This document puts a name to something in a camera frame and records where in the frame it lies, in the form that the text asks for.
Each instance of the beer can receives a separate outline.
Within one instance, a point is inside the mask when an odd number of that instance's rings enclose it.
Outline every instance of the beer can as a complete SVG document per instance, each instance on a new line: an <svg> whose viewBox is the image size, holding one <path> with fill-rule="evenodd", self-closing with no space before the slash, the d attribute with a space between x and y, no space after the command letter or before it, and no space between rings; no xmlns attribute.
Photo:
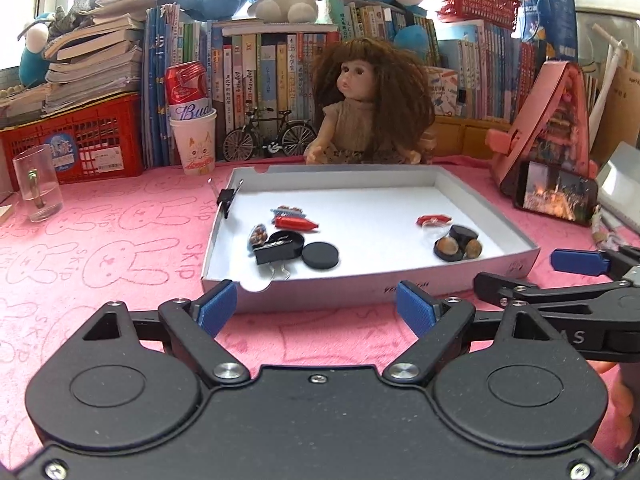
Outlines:
<svg viewBox="0 0 640 480"><path fill-rule="evenodd" d="M171 66L164 74L169 117L176 121L197 119L211 111L207 89L207 70L191 61Z"/></svg>

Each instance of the doll's hair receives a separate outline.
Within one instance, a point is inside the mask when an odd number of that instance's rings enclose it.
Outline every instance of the doll's hair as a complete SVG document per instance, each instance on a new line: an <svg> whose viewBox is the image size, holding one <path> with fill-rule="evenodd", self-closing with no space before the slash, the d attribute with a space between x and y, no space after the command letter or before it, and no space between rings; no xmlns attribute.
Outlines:
<svg viewBox="0 0 640 480"><path fill-rule="evenodd" d="M342 64L355 60L370 63L376 78L374 135L366 154L371 156L387 139L406 150L415 150L422 134L435 120L429 77L425 63L413 52L400 50L386 41L357 38L332 43L314 60L316 127L322 123L325 106L344 100L336 82Z"/></svg>

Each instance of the doll's face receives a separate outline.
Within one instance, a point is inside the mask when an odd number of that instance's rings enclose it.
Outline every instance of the doll's face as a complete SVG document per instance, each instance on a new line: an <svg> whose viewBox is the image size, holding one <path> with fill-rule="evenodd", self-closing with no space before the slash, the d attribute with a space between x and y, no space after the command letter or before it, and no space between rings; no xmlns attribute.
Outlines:
<svg viewBox="0 0 640 480"><path fill-rule="evenodd" d="M371 63L367 61L347 61L342 64L338 76L338 90L348 99L373 101L376 94L376 77Z"/></svg>

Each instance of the pink tablecloth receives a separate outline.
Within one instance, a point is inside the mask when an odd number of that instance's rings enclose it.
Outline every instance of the pink tablecloth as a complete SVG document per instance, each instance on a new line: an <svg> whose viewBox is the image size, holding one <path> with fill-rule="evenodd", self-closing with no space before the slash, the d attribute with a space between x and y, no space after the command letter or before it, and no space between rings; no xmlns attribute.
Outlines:
<svg viewBox="0 0 640 480"><path fill-rule="evenodd" d="M589 249L587 228L513 209L486 169L447 168L540 245L532 282L598 281L554 272L548 263L555 248ZM216 170L219 187L229 171ZM138 178L63 186L63 196L65 208L49 221L31 224L18 207L0 226L0 461L9 467L40 445L24 409L30 377L98 307L118 299L132 310L153 309L202 292L200 269L216 211L206 178L185 177L177 168L151 170ZM252 372L263 363L384 367L414 339L391 305L236 316L218 337ZM612 441L609 410L595 445L617 460Z"/></svg>

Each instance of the glass cup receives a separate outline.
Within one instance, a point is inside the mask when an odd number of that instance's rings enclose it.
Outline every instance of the glass cup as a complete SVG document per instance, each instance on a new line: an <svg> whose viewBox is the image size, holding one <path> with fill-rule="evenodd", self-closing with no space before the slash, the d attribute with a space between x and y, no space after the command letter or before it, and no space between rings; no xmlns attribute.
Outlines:
<svg viewBox="0 0 640 480"><path fill-rule="evenodd" d="M14 168L29 220L42 222L62 209L62 193L48 144L14 156Z"/></svg>

